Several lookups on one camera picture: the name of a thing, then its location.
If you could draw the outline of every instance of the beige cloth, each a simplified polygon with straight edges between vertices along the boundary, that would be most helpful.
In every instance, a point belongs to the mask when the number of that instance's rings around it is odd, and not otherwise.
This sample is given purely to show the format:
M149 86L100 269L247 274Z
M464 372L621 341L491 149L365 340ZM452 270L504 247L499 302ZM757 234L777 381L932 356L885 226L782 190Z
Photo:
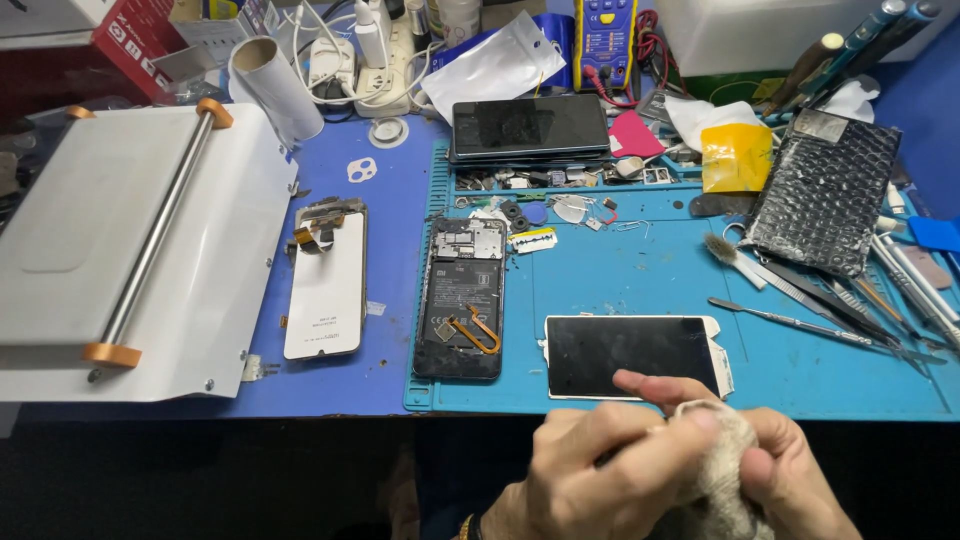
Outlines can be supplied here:
M754 428L729 406L707 400L680 405L673 419L696 408L713 412L720 422L720 436L701 462L696 478L681 488L680 506L657 522L650 537L773 540L774 532L762 508L740 492L740 459L748 448L757 445Z

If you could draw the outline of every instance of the blue silicone repair mat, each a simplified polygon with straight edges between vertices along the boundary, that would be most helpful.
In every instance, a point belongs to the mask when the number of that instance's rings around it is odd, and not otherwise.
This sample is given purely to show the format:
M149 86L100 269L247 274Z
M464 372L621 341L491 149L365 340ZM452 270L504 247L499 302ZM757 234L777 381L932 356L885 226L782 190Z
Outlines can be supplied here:
M446 216L466 217L473 208L454 208L456 196L516 195L524 191L454 191L454 178L444 159L446 147L446 141L438 141L433 149L426 215L444 209ZM689 202L701 190L702 186L694 182L546 189L548 195L570 192L598 200L610 197L618 204L618 219L595 232L568 224L551 210L546 226L556 227L557 246L508 259L500 377L492 382L425 380L410 371L406 408L542 414L556 407L594 407L596 402L592 400L547 397L546 362L537 342L544 339L547 315L589 312L715 318L720 325L715 340L727 350L733 376L734 392L728 403L736 408L770 406L805 419L955 419L953 409L960 405L960 364L946 353L937 355L949 358L947 365L926 366L933 376L931 381L883 352L708 304L707 297L715 296L744 307L831 326L772 285L756 290L739 273L722 267L712 257L703 247L703 235L709 231L720 234L728 221L690 216ZM615 229L617 224L636 220L651 222L646 236L645 227L626 232ZM419 292L428 231L429 223L424 223ZM891 290L890 283L881 279L876 285L901 312L909 312L899 294L886 293ZM945 296L957 304L956 284ZM419 309L418 302L415 325ZM412 336L416 336L416 326Z

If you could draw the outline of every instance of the smartphone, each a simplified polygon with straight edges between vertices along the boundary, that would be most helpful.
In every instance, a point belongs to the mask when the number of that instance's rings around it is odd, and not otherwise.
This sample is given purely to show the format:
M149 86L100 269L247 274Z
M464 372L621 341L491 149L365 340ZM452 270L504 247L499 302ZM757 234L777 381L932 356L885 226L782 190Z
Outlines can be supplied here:
M414 373L496 379L502 358L507 226L499 219L438 218L430 236Z
M456 160L610 149L607 115L595 95L453 105Z

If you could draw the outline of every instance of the phone battery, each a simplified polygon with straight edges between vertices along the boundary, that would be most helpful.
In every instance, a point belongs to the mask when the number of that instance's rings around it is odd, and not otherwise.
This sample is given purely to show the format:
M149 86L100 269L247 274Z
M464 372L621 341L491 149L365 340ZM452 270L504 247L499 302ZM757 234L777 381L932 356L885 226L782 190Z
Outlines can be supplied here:
M433 331L450 315L455 315L460 324L480 340L492 347L493 340L473 324L473 313L467 307L477 308L480 321L497 332L500 316L500 267L499 259L437 261L430 269L429 288L427 289L427 319L423 338L444 343ZM476 348L459 331L445 342L446 345L460 348Z

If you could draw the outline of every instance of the black screen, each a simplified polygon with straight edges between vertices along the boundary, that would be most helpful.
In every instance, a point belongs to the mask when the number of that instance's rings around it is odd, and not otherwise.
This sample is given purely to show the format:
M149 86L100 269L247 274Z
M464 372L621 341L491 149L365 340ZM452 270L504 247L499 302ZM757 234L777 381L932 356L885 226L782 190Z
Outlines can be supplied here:
M690 377L715 395L717 380L703 319L696 317L549 317L546 323L554 396L629 396L613 373Z
M597 150L609 146L607 116L594 95L457 103L458 156Z

